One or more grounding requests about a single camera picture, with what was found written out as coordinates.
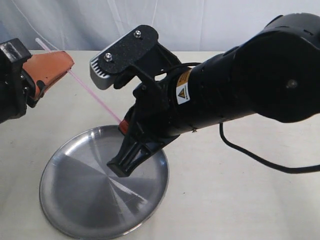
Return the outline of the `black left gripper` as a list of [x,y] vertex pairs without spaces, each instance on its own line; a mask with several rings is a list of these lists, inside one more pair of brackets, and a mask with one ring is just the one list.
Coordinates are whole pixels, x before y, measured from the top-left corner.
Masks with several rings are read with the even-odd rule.
[[[0,122],[26,114],[74,65],[65,51],[32,55],[18,38],[0,44]],[[33,81],[24,87],[23,70]]]

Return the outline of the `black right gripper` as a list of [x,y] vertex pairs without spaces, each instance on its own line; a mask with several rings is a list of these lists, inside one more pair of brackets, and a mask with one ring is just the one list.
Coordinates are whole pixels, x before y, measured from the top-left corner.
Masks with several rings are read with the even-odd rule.
[[138,74],[134,105],[118,124],[124,135],[120,149],[106,165],[120,178],[129,177],[146,160],[162,151],[179,135],[195,132],[192,121],[190,72],[170,72],[156,81]]

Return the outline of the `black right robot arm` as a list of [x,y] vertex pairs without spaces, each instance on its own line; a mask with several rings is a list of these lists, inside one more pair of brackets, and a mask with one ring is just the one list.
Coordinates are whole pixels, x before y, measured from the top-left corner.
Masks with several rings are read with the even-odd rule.
[[128,177],[186,132],[258,114],[295,123],[320,112],[320,18],[280,15],[247,42],[196,64],[137,70],[135,104],[119,124],[122,145],[107,166]]

